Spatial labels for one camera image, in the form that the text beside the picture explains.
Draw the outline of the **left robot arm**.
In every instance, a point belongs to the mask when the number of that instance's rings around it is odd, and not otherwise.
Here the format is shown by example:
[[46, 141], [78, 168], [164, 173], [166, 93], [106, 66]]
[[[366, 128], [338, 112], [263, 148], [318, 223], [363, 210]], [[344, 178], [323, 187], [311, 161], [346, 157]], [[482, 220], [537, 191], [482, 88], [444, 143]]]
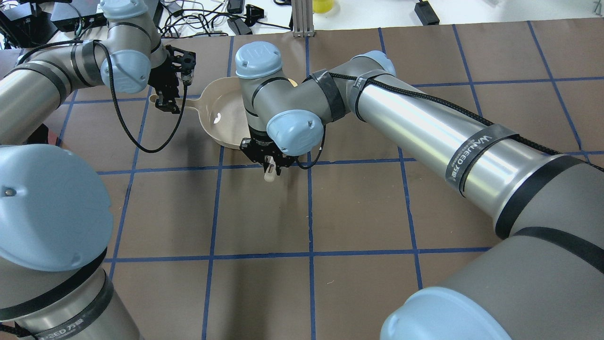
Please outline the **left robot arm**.
[[147, 86], [178, 112], [178, 78], [192, 52], [165, 46], [143, 0], [102, 0], [104, 40], [50, 43], [26, 52], [1, 80], [1, 331], [20, 340], [142, 340], [102, 267], [114, 230], [97, 172], [53, 144], [27, 144], [74, 91]]

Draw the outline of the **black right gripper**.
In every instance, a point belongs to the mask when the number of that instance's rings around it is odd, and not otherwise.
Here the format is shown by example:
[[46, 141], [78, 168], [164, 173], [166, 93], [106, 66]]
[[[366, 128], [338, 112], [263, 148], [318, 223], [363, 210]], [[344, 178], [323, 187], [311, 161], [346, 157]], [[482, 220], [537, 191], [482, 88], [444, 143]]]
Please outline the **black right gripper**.
[[239, 149], [252, 163], [261, 164], [264, 170], [265, 159], [272, 157], [277, 166], [278, 176], [281, 176], [282, 168], [289, 168], [295, 161], [295, 157], [283, 153], [274, 142], [263, 142], [256, 138], [242, 138]]

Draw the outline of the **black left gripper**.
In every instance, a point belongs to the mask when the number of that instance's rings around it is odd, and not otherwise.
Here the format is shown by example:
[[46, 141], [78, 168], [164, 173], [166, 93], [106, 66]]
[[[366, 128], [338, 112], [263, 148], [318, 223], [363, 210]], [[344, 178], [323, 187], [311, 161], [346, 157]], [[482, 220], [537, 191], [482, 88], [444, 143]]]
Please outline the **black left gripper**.
[[196, 53], [186, 51], [172, 45], [165, 46], [166, 58], [160, 66], [155, 68], [155, 108], [163, 112], [180, 114], [181, 109], [177, 104], [180, 97], [179, 82], [187, 88], [193, 82], [196, 66]]

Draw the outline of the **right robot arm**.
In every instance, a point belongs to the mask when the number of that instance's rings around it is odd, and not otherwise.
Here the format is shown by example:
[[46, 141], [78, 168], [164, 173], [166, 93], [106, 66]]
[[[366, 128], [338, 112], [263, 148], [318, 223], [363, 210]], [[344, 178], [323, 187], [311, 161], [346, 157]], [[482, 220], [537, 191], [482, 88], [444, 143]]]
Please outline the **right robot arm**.
[[293, 86], [278, 47], [259, 41], [237, 50], [235, 70], [251, 161], [288, 167], [352, 113], [493, 219], [501, 242], [411, 295], [382, 340], [603, 338], [602, 168], [417, 90], [381, 51]]

